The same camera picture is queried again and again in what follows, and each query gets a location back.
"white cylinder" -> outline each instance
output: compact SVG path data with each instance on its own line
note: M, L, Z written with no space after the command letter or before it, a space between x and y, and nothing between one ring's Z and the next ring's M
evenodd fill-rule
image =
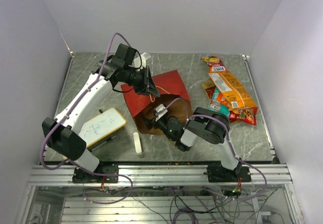
M141 148L141 143L140 143L140 138L139 138L139 133L135 132L133 134L133 141L135 144L135 149L136 149L136 154L141 155L142 154L142 148Z

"small whiteboard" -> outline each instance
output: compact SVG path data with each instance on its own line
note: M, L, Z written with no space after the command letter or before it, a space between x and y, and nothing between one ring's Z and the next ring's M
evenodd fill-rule
M126 123L127 120L117 109L110 108L84 123L79 136L86 142L86 147L89 147Z

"white wall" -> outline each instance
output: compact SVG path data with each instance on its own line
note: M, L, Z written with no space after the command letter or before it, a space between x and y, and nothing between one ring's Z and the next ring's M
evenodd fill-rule
M69 51L43 0L0 0L0 223L14 223Z
M141 51L250 55L281 0L44 0L72 51L116 31Z
M323 200L323 0L283 0L251 54L271 138L287 162L307 223Z

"red paper bag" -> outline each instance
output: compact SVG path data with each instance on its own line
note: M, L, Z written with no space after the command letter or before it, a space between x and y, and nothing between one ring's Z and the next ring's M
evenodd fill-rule
M160 104L164 104L166 106L178 97L184 99L185 103L182 100L177 100L168 108L168 115L177 117L182 124L186 123L185 105L187 105L189 117L193 112L190 97L177 70L155 75L152 79L160 92L160 97L156 98L148 95L138 95L134 90L124 93L123 96L130 114L136 123L138 131L140 133L161 135L163 132L159 129L152 128L148 130L143 120L143 116L147 119L153 118L154 108L156 106ZM123 91L130 90L131 87L132 86L127 84L121 85L121 89Z

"black mounting bracket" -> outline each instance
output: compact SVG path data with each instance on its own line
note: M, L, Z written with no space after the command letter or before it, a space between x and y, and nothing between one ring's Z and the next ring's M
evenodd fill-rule
M208 166L206 170L207 173L204 174L207 175L209 183L238 182L239 177L241 177L241 182L251 182L249 167L241 167L237 176L221 165Z
M114 165L99 166L95 170L95 172L100 174L117 175L119 174L119 168ZM75 168L72 177L72 182L75 184L101 183L103 178L105 178L104 182L106 184L115 184L118 182L118 176L103 177L97 175L90 175L79 168Z

